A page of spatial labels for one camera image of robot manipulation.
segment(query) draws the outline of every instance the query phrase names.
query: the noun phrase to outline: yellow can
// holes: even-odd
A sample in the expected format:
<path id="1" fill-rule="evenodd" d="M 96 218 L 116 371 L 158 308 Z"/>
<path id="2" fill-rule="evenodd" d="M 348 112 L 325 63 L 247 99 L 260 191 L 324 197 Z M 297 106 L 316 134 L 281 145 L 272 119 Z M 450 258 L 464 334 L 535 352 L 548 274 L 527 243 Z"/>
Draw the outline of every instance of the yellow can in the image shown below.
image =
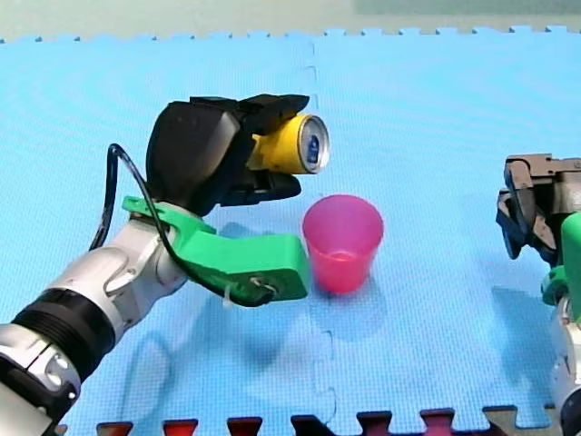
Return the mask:
<path id="1" fill-rule="evenodd" d="M 315 115 L 297 115 L 266 136 L 254 135 L 256 145 L 247 166 L 276 173 L 316 174 L 329 161 L 329 132 Z"/>

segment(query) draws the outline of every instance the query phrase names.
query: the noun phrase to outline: black cable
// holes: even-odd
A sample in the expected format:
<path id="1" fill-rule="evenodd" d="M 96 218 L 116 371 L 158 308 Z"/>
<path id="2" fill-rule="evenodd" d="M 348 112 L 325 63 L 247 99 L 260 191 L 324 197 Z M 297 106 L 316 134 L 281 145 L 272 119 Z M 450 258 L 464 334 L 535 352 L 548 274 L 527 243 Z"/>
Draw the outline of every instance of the black cable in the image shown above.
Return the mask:
<path id="1" fill-rule="evenodd" d="M 109 233 L 109 229 L 111 227 L 111 220 L 113 217 L 113 208 L 115 204 L 115 194 L 117 191 L 117 159 L 121 159 L 129 172 L 132 174 L 133 178 L 139 185 L 139 189 L 142 192 L 143 199 L 147 203 L 147 208 L 149 209 L 153 223 L 155 224 L 155 228 L 157 229 L 157 233 L 160 236 L 162 241 L 163 248 L 167 251 L 167 253 L 172 258 L 173 262 L 181 268 L 188 277 L 203 286 L 204 288 L 210 290 L 211 292 L 216 293 L 217 295 L 224 298 L 225 290 L 223 290 L 220 286 L 216 286 L 215 284 L 207 281 L 203 277 L 201 277 L 196 271 L 190 268 L 172 248 L 172 245 L 167 239 L 165 234 L 165 230 L 163 229 L 162 222 L 160 220 L 159 215 L 157 214 L 157 210 L 155 209 L 155 205 L 153 204 L 152 197 L 149 194 L 149 190 L 147 189 L 147 185 L 145 184 L 145 180 L 143 179 L 142 175 L 140 174 L 139 170 L 129 157 L 129 154 L 119 145 L 119 144 L 111 144 L 109 145 L 109 149 L 107 150 L 107 175 L 106 175 L 106 183 L 105 183 L 105 200 L 103 205 L 103 214 L 101 224 L 97 229 L 97 233 L 91 243 L 89 250 L 94 250 L 95 248 L 99 248 L 104 244 L 104 241 Z M 247 306 L 247 307 L 258 307 L 267 302 L 272 301 L 274 297 L 274 292 L 266 292 L 256 302 L 242 302 L 238 300 L 238 298 L 231 294 L 229 296 L 230 300 L 236 304 Z"/>

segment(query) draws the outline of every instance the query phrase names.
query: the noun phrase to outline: foam mat tile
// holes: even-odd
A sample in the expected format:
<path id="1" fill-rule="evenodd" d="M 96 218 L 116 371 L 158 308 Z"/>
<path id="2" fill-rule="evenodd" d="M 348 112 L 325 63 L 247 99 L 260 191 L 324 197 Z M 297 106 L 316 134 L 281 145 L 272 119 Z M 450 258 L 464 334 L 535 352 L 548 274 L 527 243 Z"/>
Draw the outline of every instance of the foam mat tile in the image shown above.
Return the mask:
<path id="1" fill-rule="evenodd" d="M 330 166 L 300 178 L 301 196 L 218 208 L 208 222 L 222 234 L 298 233 L 332 193 L 368 199 L 387 225 L 349 298 L 313 287 L 300 302 L 225 309 L 188 285 L 158 302 L 84 385 L 67 436 L 120 421 L 158 435 L 176 420 L 227 434 L 228 419 L 245 417 L 262 419 L 261 435 L 293 434 L 295 415 L 345 436 L 374 411 L 412 433 L 433 409 L 476 431 L 488 427 L 483 408 L 507 405 L 518 426 L 547 425 L 547 268 L 530 251 L 511 262 L 494 218 L 508 154 L 578 155 L 581 35 L 549 30 L 0 45 L 3 322 L 88 247 L 107 145 L 143 169 L 155 117 L 190 95 L 307 94 L 330 129 Z M 118 193 L 137 194 L 125 172 Z M 124 220 L 118 210 L 112 233 Z"/>

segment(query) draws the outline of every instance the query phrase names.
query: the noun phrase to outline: green bracket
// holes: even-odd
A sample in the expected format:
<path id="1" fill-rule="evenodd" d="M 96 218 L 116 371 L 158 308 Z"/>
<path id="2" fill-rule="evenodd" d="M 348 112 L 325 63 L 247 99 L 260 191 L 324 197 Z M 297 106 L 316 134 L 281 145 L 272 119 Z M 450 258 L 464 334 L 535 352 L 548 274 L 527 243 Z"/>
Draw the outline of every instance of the green bracket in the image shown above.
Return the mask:
<path id="1" fill-rule="evenodd" d="M 151 217 L 144 199 L 125 197 L 123 208 Z M 239 301 L 257 300 L 262 286 L 276 289 L 273 301 L 307 296 L 310 267 L 300 239 L 293 234 L 274 234 L 230 239 L 188 213 L 155 205 L 159 218 L 176 231 L 172 248 L 192 270 L 208 282 L 228 289 Z"/>
<path id="2" fill-rule="evenodd" d="M 565 267 L 557 266 L 545 277 L 541 286 L 543 293 L 543 303 L 549 306 L 556 306 L 559 300 L 567 294 L 567 282 Z"/>
<path id="3" fill-rule="evenodd" d="M 563 221 L 561 240 L 571 313 L 575 322 L 581 322 L 581 213 Z"/>

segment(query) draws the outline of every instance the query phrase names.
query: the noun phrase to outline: plastic cup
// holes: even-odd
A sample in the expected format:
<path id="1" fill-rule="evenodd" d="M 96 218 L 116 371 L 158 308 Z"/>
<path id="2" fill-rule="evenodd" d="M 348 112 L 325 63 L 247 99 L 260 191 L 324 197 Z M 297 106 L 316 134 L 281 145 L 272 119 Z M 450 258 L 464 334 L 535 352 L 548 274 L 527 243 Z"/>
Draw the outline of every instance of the plastic cup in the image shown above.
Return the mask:
<path id="1" fill-rule="evenodd" d="M 353 195 L 332 195 L 311 206 L 302 222 L 315 281 L 330 293 L 357 290 L 368 278 L 383 220 Z"/>

